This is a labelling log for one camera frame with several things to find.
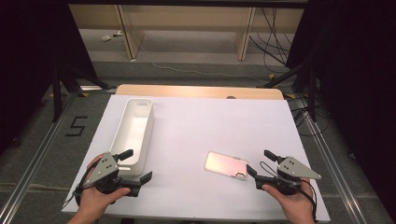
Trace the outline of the dark curtain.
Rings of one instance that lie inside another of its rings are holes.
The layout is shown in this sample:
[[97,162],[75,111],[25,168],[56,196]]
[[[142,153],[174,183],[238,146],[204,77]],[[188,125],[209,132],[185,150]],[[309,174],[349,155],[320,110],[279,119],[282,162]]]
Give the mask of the dark curtain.
[[307,58],[349,150],[396,221],[396,0],[307,0],[287,65]]
[[75,90],[97,78],[69,5],[0,0],[0,154],[26,125],[55,73]]

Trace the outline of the metal floor rail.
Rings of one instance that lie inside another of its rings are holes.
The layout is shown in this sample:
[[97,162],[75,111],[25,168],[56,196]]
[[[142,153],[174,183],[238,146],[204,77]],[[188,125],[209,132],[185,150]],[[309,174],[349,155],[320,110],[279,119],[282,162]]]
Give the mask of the metal floor rail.
[[0,224],[9,224],[14,218],[41,164],[46,158],[50,146],[64,123],[66,113],[76,99],[77,95],[75,93],[68,93],[66,95],[64,103],[61,104],[60,114],[50,123],[40,145],[35,149],[35,153],[28,157],[29,161],[27,162],[18,161],[18,165],[24,165],[23,174],[19,181],[15,183],[15,186],[10,191],[9,197],[0,209]]
[[326,164],[330,176],[332,177],[332,181],[338,190],[352,222],[354,224],[367,224],[367,219],[361,210],[361,206],[353,195],[351,187],[344,178],[342,170],[331,153],[319,126],[310,118],[307,112],[304,112],[304,122],[308,127],[309,135],[312,136],[316,142],[318,151]]

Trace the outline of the wooden table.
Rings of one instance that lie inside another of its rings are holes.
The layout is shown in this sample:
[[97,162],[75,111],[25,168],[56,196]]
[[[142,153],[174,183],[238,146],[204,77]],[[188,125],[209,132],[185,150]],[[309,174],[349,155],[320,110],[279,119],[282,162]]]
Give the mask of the wooden table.
[[283,100],[277,89],[121,84],[116,95]]

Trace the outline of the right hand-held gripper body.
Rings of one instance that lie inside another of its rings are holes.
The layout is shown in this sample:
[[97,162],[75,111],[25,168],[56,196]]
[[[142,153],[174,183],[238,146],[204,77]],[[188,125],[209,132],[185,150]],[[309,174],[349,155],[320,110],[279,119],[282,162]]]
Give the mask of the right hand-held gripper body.
[[269,168],[267,171],[270,176],[258,175],[255,180],[256,189],[262,189],[263,185],[269,185],[276,188],[284,195],[294,195],[302,187],[301,178],[320,180],[321,175],[307,167],[292,156],[281,157],[282,162],[277,163],[276,170],[272,169],[265,162],[261,161],[260,165],[265,170],[265,165]]

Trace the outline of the wooden shelf unit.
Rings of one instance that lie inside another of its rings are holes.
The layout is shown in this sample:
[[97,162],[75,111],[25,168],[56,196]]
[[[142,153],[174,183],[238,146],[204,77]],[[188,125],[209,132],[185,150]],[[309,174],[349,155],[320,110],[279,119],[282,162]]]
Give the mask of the wooden shelf unit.
[[146,31],[233,32],[237,58],[245,59],[252,33],[293,34],[304,11],[279,7],[69,6],[79,29],[120,30],[135,59]]

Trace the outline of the person's right hand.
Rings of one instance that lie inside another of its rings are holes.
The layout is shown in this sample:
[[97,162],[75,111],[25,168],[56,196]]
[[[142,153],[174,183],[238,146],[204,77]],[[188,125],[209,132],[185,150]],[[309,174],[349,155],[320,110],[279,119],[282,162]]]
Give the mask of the person's right hand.
[[307,178],[302,179],[301,190],[304,194],[299,192],[294,195],[284,195],[269,185],[263,185],[262,189],[280,203],[288,220],[290,220],[290,217],[313,217],[313,204],[305,197],[305,195],[308,195],[310,198],[313,198],[313,191],[310,187],[310,181]]

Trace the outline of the white plastic bin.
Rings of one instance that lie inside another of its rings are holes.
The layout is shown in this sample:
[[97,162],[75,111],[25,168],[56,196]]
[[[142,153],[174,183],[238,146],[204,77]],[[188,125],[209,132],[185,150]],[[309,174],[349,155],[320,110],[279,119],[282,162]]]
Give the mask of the white plastic bin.
[[146,98],[127,101],[110,152],[121,154],[131,149],[134,154],[119,162],[121,176],[135,177],[143,173],[154,125],[153,102]]

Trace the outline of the person's left hand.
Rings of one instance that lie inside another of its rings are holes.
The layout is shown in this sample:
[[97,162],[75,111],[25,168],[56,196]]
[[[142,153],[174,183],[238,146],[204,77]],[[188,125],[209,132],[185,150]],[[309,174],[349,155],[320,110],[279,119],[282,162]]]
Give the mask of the person's left hand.
[[126,196],[129,192],[128,188],[117,189],[110,194],[104,194],[96,188],[84,189],[78,212],[103,214],[109,205]]

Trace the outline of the black tripod stand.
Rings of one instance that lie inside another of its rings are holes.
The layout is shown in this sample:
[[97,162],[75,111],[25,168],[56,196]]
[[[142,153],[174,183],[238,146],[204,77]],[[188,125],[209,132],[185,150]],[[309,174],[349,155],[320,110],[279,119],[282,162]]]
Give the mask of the black tripod stand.
[[116,86],[101,81],[93,67],[84,71],[68,63],[57,63],[52,71],[53,122],[57,121],[63,113],[61,85],[64,85],[68,92],[82,94],[82,88],[78,83],[78,78],[86,79],[104,90],[116,89]]
[[304,89],[308,89],[308,103],[307,103],[307,113],[310,118],[316,122],[317,118],[315,115],[315,96],[316,96],[316,86],[317,80],[315,76],[315,71],[313,69],[312,61],[310,59],[303,60],[300,64],[291,68],[288,72],[271,80],[269,83],[262,84],[262,89],[272,89],[277,84],[296,76],[292,83],[292,90],[295,93],[302,93]]

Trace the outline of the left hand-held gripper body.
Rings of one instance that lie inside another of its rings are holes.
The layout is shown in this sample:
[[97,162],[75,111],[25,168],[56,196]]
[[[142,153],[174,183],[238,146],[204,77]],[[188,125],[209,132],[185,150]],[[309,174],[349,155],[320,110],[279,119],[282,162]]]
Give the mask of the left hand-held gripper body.
[[104,153],[102,157],[93,164],[93,171],[88,178],[83,177],[81,188],[95,187],[104,194],[110,194],[117,189],[128,188],[129,197],[137,197],[141,189],[139,181],[125,180],[119,176],[118,161],[115,161],[110,152]]

